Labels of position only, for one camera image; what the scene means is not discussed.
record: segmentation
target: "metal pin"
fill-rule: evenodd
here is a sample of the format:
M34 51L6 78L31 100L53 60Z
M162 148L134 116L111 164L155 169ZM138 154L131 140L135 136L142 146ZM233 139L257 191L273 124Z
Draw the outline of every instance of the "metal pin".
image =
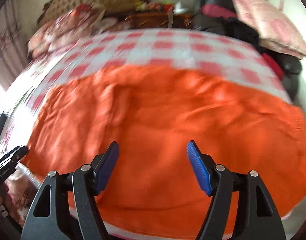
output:
M48 173L48 176L49 177L54 177L56 175L56 171L50 171L49 173Z
M250 171L250 174L252 177L257 177L259 176L258 172L257 171Z
M221 165L221 164L216 165L215 168L216 168L218 171L224 171L224 170L225 170L225 167L224 167L223 165Z
M81 169L82 171L89 171L90 168L91 168L91 165L85 164L85 165L83 165L80 169Z

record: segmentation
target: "curtain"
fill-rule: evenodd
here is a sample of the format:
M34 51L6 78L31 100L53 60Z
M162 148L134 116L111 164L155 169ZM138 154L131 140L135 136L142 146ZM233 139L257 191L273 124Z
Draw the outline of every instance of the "curtain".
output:
M27 66L27 46L17 17L16 0L0 10L0 85L7 90Z

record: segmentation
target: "floral pillow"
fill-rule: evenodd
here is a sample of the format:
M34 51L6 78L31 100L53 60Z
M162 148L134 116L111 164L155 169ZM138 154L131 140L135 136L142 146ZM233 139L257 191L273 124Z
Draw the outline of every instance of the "floral pillow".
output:
M306 43L293 23L265 0L232 0L240 21L255 29L261 45L303 59Z

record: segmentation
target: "checkered tablecloth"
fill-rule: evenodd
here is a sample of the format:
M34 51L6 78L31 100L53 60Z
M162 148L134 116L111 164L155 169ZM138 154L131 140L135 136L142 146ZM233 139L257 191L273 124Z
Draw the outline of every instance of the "checkered tablecloth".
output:
M107 33L33 61L7 92L9 118L0 140L0 154L27 143L49 89L96 73L109 65L168 65L200 69L226 80L290 99L279 79L251 45L212 33L147 29ZM111 235L156 240L105 224Z

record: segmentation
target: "orange cloth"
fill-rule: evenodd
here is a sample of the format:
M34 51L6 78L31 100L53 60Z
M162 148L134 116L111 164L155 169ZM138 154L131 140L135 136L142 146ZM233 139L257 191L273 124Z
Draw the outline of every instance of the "orange cloth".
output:
M259 172L281 216L306 195L301 110L278 98L192 70L105 68L53 88L22 161L39 180L75 171L111 141L120 158L96 199L104 221L153 236L195 239L211 198L186 156L202 152L233 172ZM233 194L226 233L233 230Z

